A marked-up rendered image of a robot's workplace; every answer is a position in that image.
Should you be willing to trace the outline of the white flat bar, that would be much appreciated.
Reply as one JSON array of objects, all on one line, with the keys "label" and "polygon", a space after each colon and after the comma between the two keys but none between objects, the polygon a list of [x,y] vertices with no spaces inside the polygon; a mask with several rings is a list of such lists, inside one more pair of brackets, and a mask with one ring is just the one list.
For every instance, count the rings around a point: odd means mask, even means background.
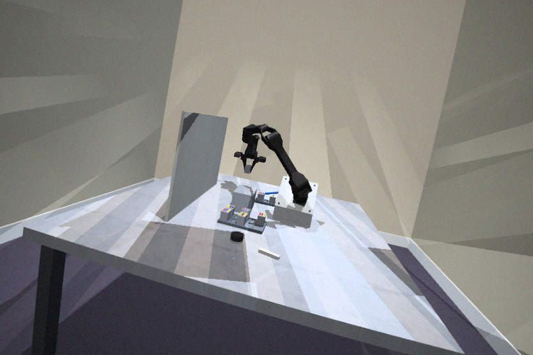
[{"label": "white flat bar", "polygon": [[268,255],[268,256],[270,256],[270,257],[273,257],[273,258],[275,258],[275,259],[277,259],[277,260],[280,259],[280,255],[277,255],[276,253],[270,252],[270,251],[265,250],[265,249],[263,249],[263,248],[259,248],[258,252],[261,252],[261,253],[263,253],[263,254],[265,254],[265,255]]}]

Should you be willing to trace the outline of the dark grey short cylinder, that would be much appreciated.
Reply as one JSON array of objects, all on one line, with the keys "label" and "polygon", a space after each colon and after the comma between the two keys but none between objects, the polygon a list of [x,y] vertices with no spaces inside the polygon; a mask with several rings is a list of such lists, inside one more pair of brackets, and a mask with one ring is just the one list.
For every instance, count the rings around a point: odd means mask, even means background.
[{"label": "dark grey short cylinder", "polygon": [[230,239],[235,242],[241,242],[243,241],[243,233],[240,231],[233,231],[231,232]]}]

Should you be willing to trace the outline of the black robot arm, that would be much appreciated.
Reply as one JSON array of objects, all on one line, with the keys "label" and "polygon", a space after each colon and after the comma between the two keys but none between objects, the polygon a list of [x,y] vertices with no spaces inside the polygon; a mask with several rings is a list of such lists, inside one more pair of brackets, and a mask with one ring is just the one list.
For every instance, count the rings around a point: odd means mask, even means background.
[{"label": "black robot arm", "polygon": [[[264,132],[270,132],[271,134],[263,136]],[[268,146],[269,149],[274,151],[282,163],[284,169],[288,173],[290,180],[288,181],[291,186],[291,191],[293,194],[293,203],[304,206],[306,205],[308,194],[312,192],[311,185],[305,176],[297,171],[294,164],[290,160],[288,154],[282,146],[282,138],[280,133],[272,127],[269,127],[267,124],[263,125],[254,125],[251,124],[243,128],[242,141],[250,146],[257,146],[259,135],[252,135],[255,133],[261,134],[261,140]],[[255,148],[245,150],[245,158],[253,159],[257,158],[258,151],[255,151]]]}]

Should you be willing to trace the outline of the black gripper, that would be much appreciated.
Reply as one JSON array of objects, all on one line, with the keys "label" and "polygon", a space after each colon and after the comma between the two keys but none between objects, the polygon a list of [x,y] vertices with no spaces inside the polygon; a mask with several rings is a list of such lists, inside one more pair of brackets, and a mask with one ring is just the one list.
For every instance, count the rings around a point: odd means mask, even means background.
[{"label": "black gripper", "polygon": [[[257,150],[257,146],[247,145],[247,147],[249,147],[249,149],[255,148],[255,151]],[[245,154],[243,154],[241,152],[235,152],[234,157],[237,157],[237,158],[241,157],[241,160],[243,161],[243,167],[244,167],[244,170],[245,170],[246,161],[247,161],[247,159],[245,158]],[[251,171],[252,171],[252,169],[253,169],[253,167],[255,166],[256,163],[258,163],[258,162],[265,163],[266,162],[266,157],[264,157],[264,156],[260,156],[260,157],[257,157],[257,158],[254,157],[253,159],[254,159],[254,161],[252,163]]]}]

